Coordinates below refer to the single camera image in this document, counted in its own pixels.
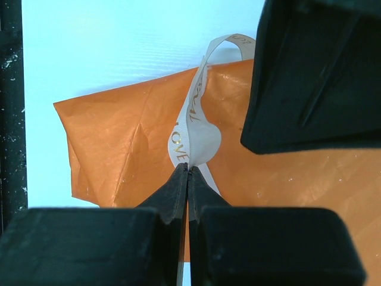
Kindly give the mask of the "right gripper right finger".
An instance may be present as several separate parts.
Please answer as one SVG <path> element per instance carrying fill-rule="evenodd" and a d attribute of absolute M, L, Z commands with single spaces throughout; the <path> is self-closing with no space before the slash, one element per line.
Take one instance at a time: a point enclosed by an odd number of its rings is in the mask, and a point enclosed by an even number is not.
<path fill-rule="evenodd" d="M 363 285 L 343 220 L 314 207 L 233 207 L 188 174 L 192 285 Z"/>

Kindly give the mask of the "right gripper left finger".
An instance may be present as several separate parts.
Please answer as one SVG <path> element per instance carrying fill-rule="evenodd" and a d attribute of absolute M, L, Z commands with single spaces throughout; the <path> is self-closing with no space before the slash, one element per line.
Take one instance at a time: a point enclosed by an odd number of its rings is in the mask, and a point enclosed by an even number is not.
<path fill-rule="evenodd" d="M 135 208 L 21 212 L 1 237 L 2 285 L 181 285 L 188 166 Z"/>

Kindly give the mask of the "cream ribbon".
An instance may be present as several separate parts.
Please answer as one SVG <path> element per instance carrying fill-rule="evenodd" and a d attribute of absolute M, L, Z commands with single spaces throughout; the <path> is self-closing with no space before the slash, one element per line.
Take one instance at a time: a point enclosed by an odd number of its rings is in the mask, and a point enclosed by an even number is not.
<path fill-rule="evenodd" d="M 202 109 L 201 99 L 207 87 L 208 60 L 224 41 L 239 48 L 242 60 L 255 54 L 255 39 L 232 34 L 212 40 L 192 79 L 183 106 L 168 139 L 168 154 L 174 166 L 187 163 L 188 180 L 190 279 L 192 285 L 208 285 L 206 251 L 202 245 L 201 214 L 206 207 L 227 207 L 207 163 L 216 155 L 221 144 L 221 132 L 210 123 Z"/>

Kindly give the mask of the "orange wrapping paper sheet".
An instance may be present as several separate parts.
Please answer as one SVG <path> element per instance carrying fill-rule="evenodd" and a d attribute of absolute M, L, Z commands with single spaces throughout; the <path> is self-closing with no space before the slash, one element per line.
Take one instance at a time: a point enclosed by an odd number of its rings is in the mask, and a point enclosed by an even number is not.
<path fill-rule="evenodd" d="M 253 61 L 209 66 L 202 108 L 222 134 L 208 163 L 234 206 L 332 209 L 345 221 L 367 284 L 380 284 L 380 151 L 256 155 L 241 145 Z M 72 195 L 101 207 L 134 207 L 170 177 L 167 141 L 195 69 L 55 103 L 67 134 Z"/>

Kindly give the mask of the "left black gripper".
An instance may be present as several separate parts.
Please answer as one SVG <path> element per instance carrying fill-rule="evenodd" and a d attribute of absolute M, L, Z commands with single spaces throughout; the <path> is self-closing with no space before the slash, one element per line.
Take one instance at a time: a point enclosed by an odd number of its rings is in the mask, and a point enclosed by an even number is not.
<path fill-rule="evenodd" d="M 380 147 L 379 1 L 265 1 L 241 144 Z"/>

